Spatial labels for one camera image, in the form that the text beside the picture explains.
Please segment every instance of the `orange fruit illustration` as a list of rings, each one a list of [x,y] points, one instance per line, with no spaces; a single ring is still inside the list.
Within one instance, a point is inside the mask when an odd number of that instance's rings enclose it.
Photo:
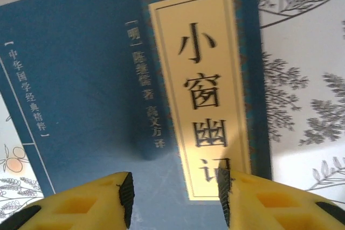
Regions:
[[[6,165],[12,172],[21,172],[23,169],[23,164],[16,158],[7,159]]]
[[[19,148],[19,147],[13,148],[13,154],[18,158],[24,158],[25,157],[24,149]]]

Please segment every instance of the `yellow title label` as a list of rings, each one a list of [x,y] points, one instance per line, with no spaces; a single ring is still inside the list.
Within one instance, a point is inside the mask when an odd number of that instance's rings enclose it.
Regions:
[[[190,200],[218,200],[217,168],[250,173],[233,0],[149,5]]]

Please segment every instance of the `table surface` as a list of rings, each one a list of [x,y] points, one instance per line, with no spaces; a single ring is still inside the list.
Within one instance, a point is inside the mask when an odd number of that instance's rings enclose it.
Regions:
[[[345,208],[344,3],[259,0],[273,178]],[[0,166],[3,220],[43,195],[1,95]]]

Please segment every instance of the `chinese characters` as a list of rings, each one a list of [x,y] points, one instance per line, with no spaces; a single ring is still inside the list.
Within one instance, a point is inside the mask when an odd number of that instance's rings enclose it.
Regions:
[[[199,43],[199,35],[198,35],[198,31],[197,31],[197,24],[198,23],[191,23],[191,24],[189,24],[190,31],[191,31],[192,44],[193,44],[193,47],[194,47],[194,54],[195,54],[194,58],[189,58],[189,59],[193,60],[194,63],[199,63],[201,61],[201,52],[200,52],[200,43]],[[206,38],[210,48],[216,47],[217,44],[216,44],[215,40],[211,36],[209,36],[205,32],[203,32],[202,35]],[[187,42],[188,42],[189,38],[190,38],[189,36],[182,37],[181,48],[180,48],[180,51],[179,51],[178,55],[181,55],[181,53],[186,48],[186,45],[187,45]]]
[[[215,168],[210,169],[209,168],[209,161],[206,159],[200,159],[203,167],[200,167],[199,169],[204,171],[205,180],[209,183],[213,179],[218,178],[218,164],[220,161],[224,161],[226,164],[226,169],[230,170],[230,159],[229,158],[219,158],[219,159],[212,159],[212,161],[216,162],[217,166]]]
[[[220,75],[205,76],[198,73],[198,78],[187,79],[184,87],[188,88],[193,102],[193,109],[206,106],[219,106],[218,100],[218,82]]]
[[[217,43],[209,34],[202,32],[199,35],[198,23],[191,23],[190,32],[191,36],[183,36],[181,47],[178,55],[181,55],[185,48],[187,47],[189,39],[191,39],[191,44],[194,48],[195,56],[189,58],[194,64],[199,64],[202,62],[202,52],[200,48],[200,38],[205,38],[210,48],[215,48]],[[190,98],[193,110],[204,109],[206,107],[219,107],[219,79],[221,76],[216,73],[214,75],[206,75],[205,73],[199,72],[196,77],[188,78],[184,83],[184,87],[190,92]],[[211,110],[205,110],[205,114],[212,115]],[[203,147],[223,147],[228,146],[226,139],[226,121],[222,118],[217,120],[207,118],[203,122],[192,122],[192,130],[195,136],[195,146],[197,148]],[[220,161],[222,159],[213,158],[212,161]],[[218,174],[218,166],[216,168],[210,169],[208,166],[208,160],[201,159],[203,167],[200,167],[204,171],[205,180],[210,182]]]
[[[14,42],[9,41],[4,45],[14,45]],[[42,113],[40,112],[40,109],[36,104],[36,97],[31,91],[31,85],[24,71],[24,65],[18,58],[18,52],[14,49],[11,49],[9,51],[9,58],[11,59],[13,69],[16,71],[17,81],[21,84],[21,89],[25,93],[25,100],[29,104],[32,117],[36,122],[36,127],[39,130],[41,137],[48,137],[50,134],[47,133],[46,124],[43,120]]]
[[[198,148],[212,145],[227,147],[225,120],[206,119],[206,122],[193,122],[193,129]]]
[[[135,65],[135,72],[138,76],[140,86],[143,87],[142,96],[145,102],[148,104],[146,107],[146,112],[148,122],[150,123],[150,129],[152,130],[151,136],[154,138],[154,145],[156,148],[163,148],[165,147],[165,141],[162,138],[162,126],[157,107],[152,104],[155,98],[155,93],[151,88],[151,77],[144,52],[140,49],[142,40],[140,37],[138,23],[138,20],[134,20],[127,22],[125,26],[127,29],[128,38],[130,40],[129,46],[133,50],[132,57]]]

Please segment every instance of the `book cover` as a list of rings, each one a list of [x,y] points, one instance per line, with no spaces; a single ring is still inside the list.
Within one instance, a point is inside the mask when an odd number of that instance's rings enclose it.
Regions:
[[[221,228],[219,162],[271,177],[257,0],[0,9],[0,91],[45,196],[131,171],[133,229]]]

